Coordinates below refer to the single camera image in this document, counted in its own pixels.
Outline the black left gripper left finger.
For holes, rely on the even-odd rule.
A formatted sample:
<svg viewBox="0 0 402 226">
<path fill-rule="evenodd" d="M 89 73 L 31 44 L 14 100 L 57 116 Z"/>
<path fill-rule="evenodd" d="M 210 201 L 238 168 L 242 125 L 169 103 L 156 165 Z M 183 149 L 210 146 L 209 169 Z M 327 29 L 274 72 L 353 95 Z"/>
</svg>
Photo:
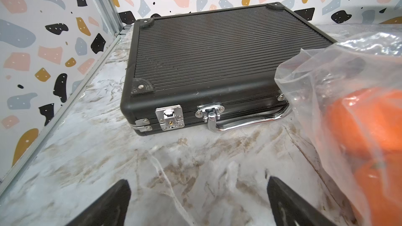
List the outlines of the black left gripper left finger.
<svg viewBox="0 0 402 226">
<path fill-rule="evenodd" d="M 69 226 L 123 226 L 131 198 L 127 180 L 119 180 L 68 223 Z"/>
</svg>

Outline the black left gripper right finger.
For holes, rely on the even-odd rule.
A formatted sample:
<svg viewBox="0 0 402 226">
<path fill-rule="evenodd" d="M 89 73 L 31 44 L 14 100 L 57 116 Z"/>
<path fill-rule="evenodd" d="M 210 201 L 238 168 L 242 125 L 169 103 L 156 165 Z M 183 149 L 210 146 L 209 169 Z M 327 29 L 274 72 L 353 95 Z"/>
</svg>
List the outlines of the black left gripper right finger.
<svg viewBox="0 0 402 226">
<path fill-rule="evenodd" d="M 267 194 L 277 226 L 334 225 L 278 177 L 270 176 Z"/>
</svg>

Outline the orange fruit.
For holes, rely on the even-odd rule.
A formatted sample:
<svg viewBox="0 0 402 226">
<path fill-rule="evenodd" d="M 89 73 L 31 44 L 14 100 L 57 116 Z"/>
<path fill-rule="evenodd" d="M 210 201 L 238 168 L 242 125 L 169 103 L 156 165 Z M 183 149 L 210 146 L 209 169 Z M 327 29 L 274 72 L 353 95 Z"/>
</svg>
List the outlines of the orange fruit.
<svg viewBox="0 0 402 226">
<path fill-rule="evenodd" d="M 366 162 L 354 173 L 370 209 L 373 226 L 402 224 L 402 155 Z"/>
<path fill-rule="evenodd" d="M 355 157 L 402 150 L 402 92 L 380 87 L 355 91 L 327 107 L 325 120 L 341 149 Z"/>
</svg>

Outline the clear zip-top plastic bag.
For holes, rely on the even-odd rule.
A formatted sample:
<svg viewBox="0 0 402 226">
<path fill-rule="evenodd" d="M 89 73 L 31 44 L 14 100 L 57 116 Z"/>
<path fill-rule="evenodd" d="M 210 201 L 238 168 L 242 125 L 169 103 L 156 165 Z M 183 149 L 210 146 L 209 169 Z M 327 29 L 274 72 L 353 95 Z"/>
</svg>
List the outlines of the clear zip-top plastic bag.
<svg viewBox="0 0 402 226">
<path fill-rule="evenodd" d="M 401 225 L 401 32 L 302 49 L 275 82 L 359 224 Z"/>
</svg>

